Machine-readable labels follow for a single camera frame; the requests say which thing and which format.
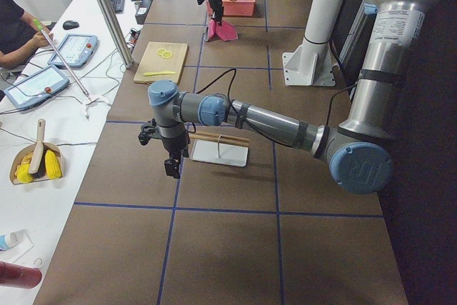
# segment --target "red cylinder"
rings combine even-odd
[[[0,286],[32,289],[40,283],[41,277],[39,269],[0,261]]]

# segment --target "black shirt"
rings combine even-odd
[[[0,0],[0,51],[11,53],[31,39],[36,31],[19,20],[24,9],[13,0]]]

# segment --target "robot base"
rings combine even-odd
[[[299,71],[301,45],[293,53],[283,53],[284,80],[286,86],[335,86],[335,78],[331,73],[332,61],[329,49],[320,66],[316,68],[318,55],[308,71]]]

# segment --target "black sleeve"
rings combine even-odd
[[[16,21],[23,14],[24,9],[14,0],[0,0],[0,21]]]

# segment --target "white table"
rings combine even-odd
[[[124,12],[116,15],[125,37],[128,36],[130,28],[141,28],[136,24],[135,12],[134,4],[126,0]],[[70,31],[63,30],[63,22],[69,19],[78,21],[80,27]],[[67,33],[98,36],[99,46],[88,64],[83,69],[75,71],[78,76],[83,76],[92,70],[116,49],[96,0],[73,0],[52,32],[56,44],[59,44]],[[51,53],[38,55],[31,62],[44,67],[50,56]],[[116,85],[116,81],[106,76],[109,66],[110,58],[81,80],[90,94],[104,94]],[[28,64],[24,73],[30,75],[37,70],[39,70],[37,67]],[[123,62],[119,54],[115,53],[108,74],[120,81],[124,74],[123,70]],[[110,103],[114,100],[117,89],[106,95]],[[75,96],[79,101],[86,100],[76,83],[59,95]],[[14,106],[5,97],[0,103],[0,112],[9,109],[14,109]],[[94,104],[89,107],[88,120],[82,113],[82,105],[75,99],[53,98],[32,110],[0,115],[0,121],[3,123],[3,129],[35,140],[37,121],[44,118],[46,120],[45,142],[56,145],[97,142],[108,110],[109,106],[104,103]],[[95,144],[59,147],[65,159],[64,177],[61,179],[13,185],[9,181],[11,164],[17,153],[29,144],[32,142],[0,131],[0,235],[25,230],[34,246],[14,263],[40,268],[46,275]],[[0,286],[0,303],[32,304],[39,287],[40,285],[27,290]]]

